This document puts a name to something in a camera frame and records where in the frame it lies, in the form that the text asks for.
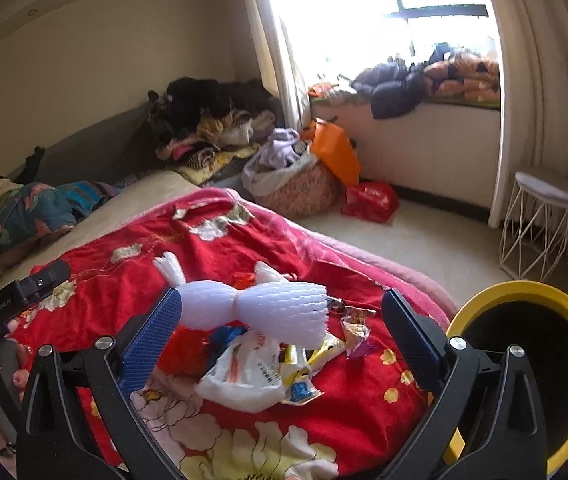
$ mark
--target metal screw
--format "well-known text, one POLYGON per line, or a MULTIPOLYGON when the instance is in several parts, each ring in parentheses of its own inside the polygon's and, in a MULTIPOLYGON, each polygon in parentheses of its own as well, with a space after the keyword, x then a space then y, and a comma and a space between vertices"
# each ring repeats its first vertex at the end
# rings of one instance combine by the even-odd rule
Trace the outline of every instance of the metal screw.
POLYGON ((52 347, 50 345, 44 345, 39 349, 39 357, 48 357, 52 353, 52 347))
POLYGON ((105 350, 106 348, 110 348, 113 346, 113 338, 111 336, 105 335, 97 339, 95 346, 100 350, 105 350))
POLYGON ((510 353, 512 353, 515 357, 523 357, 524 349, 521 346, 512 345, 510 347, 510 353))
POLYGON ((461 337, 452 337, 449 343, 455 350, 463 350, 466 348, 466 341, 461 337))

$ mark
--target curtain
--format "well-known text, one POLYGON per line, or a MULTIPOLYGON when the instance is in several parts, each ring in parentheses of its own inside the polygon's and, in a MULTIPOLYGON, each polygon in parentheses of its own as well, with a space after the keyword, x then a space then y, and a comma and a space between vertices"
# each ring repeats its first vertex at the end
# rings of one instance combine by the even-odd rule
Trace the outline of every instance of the curtain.
POLYGON ((245 0, 245 3, 264 88, 279 97, 286 127, 300 132, 310 120, 310 101, 301 70, 295 63, 288 27, 277 11, 276 1, 245 0))
POLYGON ((502 138, 489 224, 504 218, 514 174, 568 177, 568 12, 563 0, 491 0, 502 70, 502 138))

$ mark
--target white wall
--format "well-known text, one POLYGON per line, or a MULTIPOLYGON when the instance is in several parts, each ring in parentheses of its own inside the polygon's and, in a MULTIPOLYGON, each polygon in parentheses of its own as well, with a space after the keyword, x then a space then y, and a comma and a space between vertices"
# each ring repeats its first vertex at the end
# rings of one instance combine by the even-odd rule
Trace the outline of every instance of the white wall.
POLYGON ((362 177, 489 208, 500 148, 499 110, 422 103, 377 121, 370 105, 313 108, 357 140, 362 177))
POLYGON ((136 107, 181 76, 234 80, 236 66, 242 78, 259 75, 242 47, 245 12, 226 0, 78 0, 48 10, 14 31, 23 16, 0 20, 9 31, 0 38, 0 174, 36 145, 136 107))

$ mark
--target white stool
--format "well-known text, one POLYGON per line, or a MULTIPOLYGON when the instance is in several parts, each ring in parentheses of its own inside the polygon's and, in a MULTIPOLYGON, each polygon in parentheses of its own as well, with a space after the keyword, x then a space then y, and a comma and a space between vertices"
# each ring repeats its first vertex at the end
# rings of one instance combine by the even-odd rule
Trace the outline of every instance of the white stool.
POLYGON ((557 267, 567 242, 568 179, 539 167, 518 171, 504 219, 500 267, 514 280, 529 280, 537 275, 535 267, 541 267, 539 281, 544 282, 557 267), (533 254, 530 262, 523 263, 523 248, 525 258, 533 254), (516 270, 507 265, 509 257, 517 259, 516 270))

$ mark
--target yellow trash can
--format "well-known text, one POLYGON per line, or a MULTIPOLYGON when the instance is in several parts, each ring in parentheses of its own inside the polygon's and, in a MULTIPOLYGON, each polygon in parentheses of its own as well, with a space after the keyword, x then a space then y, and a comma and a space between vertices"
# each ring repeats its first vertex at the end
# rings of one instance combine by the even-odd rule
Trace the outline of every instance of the yellow trash can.
MULTIPOLYGON (((568 296, 538 282, 499 283, 468 301, 446 334, 487 351, 522 346, 544 409, 547 471, 555 472, 568 459, 568 296)), ((456 433, 447 461, 458 458, 463 446, 463 435, 456 433)))

